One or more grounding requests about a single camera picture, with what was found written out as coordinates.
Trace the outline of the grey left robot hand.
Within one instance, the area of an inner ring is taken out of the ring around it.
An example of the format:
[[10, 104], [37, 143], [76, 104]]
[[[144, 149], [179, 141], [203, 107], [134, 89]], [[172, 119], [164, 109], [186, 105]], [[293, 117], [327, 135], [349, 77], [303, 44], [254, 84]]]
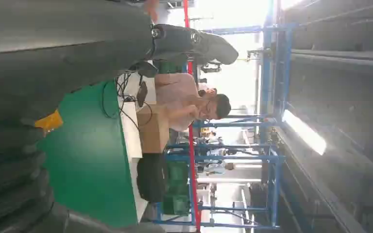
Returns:
[[64, 95], [143, 61], [237, 56], [218, 35], [154, 24], [120, 0], [0, 0], [0, 121], [46, 117]]

